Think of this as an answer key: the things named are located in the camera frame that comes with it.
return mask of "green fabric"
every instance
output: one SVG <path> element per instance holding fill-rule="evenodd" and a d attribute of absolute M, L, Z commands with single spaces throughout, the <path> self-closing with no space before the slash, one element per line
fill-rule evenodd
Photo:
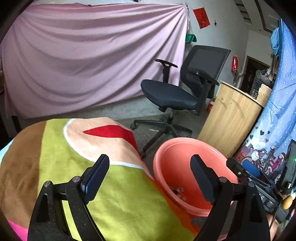
<path fill-rule="evenodd" d="M 93 165 L 65 140 L 62 129 L 67 121 L 47 121 L 42 140 L 38 191 L 47 180 L 55 184 L 68 182 Z M 80 240 L 69 206 L 67 202 L 63 204 L 71 234 Z M 110 165 L 88 209 L 106 240 L 192 241 L 194 238 L 141 169 Z"/>
<path fill-rule="evenodd" d="M 196 36 L 194 34 L 186 34 L 185 43 L 197 42 Z"/>

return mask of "blue towel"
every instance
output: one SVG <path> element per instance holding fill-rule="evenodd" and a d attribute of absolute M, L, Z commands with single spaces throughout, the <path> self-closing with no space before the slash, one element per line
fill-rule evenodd
<path fill-rule="evenodd" d="M 259 171 L 259 169 L 257 169 L 252 163 L 250 163 L 249 161 L 245 160 L 242 162 L 242 165 L 245 169 L 247 169 L 249 171 L 249 173 L 251 173 L 254 177 L 260 177 L 261 173 Z"/>
<path fill-rule="evenodd" d="M 281 53 L 280 51 L 281 43 L 279 40 L 279 28 L 276 28 L 275 30 L 273 30 L 272 36 L 270 38 L 270 43 L 271 43 L 271 47 L 274 52 L 274 55 L 279 56 Z"/>
<path fill-rule="evenodd" d="M 0 150 L 0 164 L 1 164 L 1 162 L 2 162 L 2 159 L 3 159 L 4 155 L 5 155 L 5 153 L 8 151 L 8 148 L 9 148 L 10 145 L 12 144 L 13 140 L 14 140 L 14 139 L 12 139 L 11 142 L 9 142 L 9 143 L 7 144 L 7 146 L 5 146 L 2 150 Z"/>

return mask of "chair wheel base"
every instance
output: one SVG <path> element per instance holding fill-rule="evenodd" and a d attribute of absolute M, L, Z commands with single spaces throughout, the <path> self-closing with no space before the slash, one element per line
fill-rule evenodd
<path fill-rule="evenodd" d="M 137 129 L 137 125 L 136 125 L 135 123 L 132 123 L 132 124 L 131 124 L 131 129 L 132 129 L 132 130 Z"/>

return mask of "wooden cabinet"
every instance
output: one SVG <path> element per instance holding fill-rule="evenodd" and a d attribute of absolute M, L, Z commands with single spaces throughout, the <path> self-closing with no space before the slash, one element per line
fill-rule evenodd
<path fill-rule="evenodd" d="M 221 81 L 211 112 L 198 136 L 201 140 L 232 157 L 251 131 L 263 106 L 250 95 Z"/>

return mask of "chair seat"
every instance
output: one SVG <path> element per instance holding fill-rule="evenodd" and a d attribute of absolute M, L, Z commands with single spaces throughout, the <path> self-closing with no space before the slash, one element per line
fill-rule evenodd
<path fill-rule="evenodd" d="M 173 110 L 194 110 L 198 99 L 181 87 L 155 80 L 143 80 L 141 88 L 144 95 L 159 107 Z"/>

